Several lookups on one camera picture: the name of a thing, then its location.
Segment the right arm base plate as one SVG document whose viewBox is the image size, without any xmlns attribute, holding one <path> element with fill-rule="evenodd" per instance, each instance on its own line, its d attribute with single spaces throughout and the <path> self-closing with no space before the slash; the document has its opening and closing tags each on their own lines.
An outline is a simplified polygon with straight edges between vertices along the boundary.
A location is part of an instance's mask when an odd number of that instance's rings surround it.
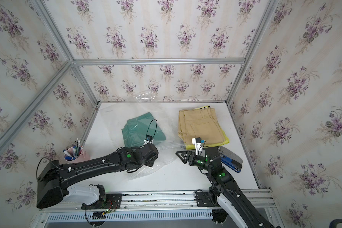
<svg viewBox="0 0 342 228">
<path fill-rule="evenodd" d="M 219 207 L 216 199 L 213 198 L 209 192 L 196 190 L 194 192 L 194 197 L 196 199 L 197 207 Z"/>
</svg>

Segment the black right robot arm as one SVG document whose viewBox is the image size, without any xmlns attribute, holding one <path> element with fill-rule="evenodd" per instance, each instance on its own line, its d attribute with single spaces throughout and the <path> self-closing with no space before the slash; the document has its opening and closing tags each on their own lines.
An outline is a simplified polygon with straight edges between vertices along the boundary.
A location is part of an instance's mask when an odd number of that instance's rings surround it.
<svg viewBox="0 0 342 228">
<path fill-rule="evenodd" d="M 177 151 L 176 156 L 189 166 L 205 170 L 211 186 L 209 196 L 213 204 L 222 207 L 238 228 L 273 228 L 274 225 L 244 195 L 234 177 L 222 166 L 221 151 L 207 147 L 205 155 L 194 151 Z"/>
</svg>

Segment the teal garment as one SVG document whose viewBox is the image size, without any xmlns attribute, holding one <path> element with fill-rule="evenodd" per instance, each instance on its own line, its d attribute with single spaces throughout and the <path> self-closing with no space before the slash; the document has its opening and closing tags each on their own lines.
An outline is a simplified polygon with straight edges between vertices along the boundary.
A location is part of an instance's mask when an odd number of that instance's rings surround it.
<svg viewBox="0 0 342 228">
<path fill-rule="evenodd" d="M 144 145 L 144 140 L 147 135 L 151 135 L 154 138 L 154 144 L 166 141 L 166 135 L 158 126 L 158 121 L 150 112 L 127 120 L 122 129 L 125 147 Z"/>
</svg>

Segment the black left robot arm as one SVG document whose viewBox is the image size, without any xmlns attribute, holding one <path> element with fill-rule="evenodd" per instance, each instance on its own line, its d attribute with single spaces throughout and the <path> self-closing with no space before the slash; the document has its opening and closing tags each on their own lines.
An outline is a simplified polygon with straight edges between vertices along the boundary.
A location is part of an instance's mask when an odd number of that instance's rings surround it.
<svg viewBox="0 0 342 228">
<path fill-rule="evenodd" d="M 147 143 L 141 147 L 121 147 L 109 155 L 79 163 L 49 161 L 41 174 L 36 176 L 37 208 L 49 208 L 62 201 L 81 202 L 100 208 L 107 200 L 104 186 L 82 186 L 79 182 L 106 173 L 134 173 L 144 165 L 152 167 L 158 154 L 155 145 Z"/>
</svg>

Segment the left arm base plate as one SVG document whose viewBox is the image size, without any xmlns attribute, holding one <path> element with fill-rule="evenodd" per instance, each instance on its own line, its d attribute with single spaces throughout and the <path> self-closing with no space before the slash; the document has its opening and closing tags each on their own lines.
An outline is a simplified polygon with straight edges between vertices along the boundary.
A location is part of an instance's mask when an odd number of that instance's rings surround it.
<svg viewBox="0 0 342 228">
<path fill-rule="evenodd" d="M 100 199 L 97 202 L 86 205 L 82 204 L 82 210 L 116 210 L 120 209 L 123 194 L 121 193 L 107 193 L 105 199 Z"/>
</svg>

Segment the clear plastic vacuum bag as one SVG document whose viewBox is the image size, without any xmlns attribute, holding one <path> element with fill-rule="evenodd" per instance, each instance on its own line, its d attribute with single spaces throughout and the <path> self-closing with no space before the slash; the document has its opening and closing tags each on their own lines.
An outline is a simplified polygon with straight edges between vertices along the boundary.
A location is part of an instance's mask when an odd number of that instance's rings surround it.
<svg viewBox="0 0 342 228">
<path fill-rule="evenodd" d="M 130 180 L 151 175 L 171 164 L 176 159 L 175 152 L 185 149 L 177 135 L 177 121 L 156 101 L 156 93 L 150 89 L 134 94 L 124 102 L 103 107 L 99 114 L 111 142 L 125 147 L 141 147 L 151 142 L 159 151 L 155 164 L 133 169 Z"/>
</svg>

